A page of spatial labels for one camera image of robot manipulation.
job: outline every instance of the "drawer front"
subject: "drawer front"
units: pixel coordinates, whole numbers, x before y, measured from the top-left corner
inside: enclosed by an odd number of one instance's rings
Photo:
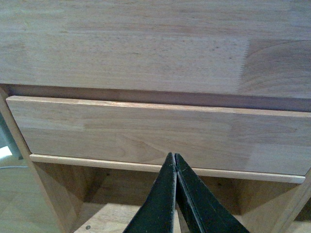
[[[311,114],[95,100],[7,99],[32,153],[305,175]]]

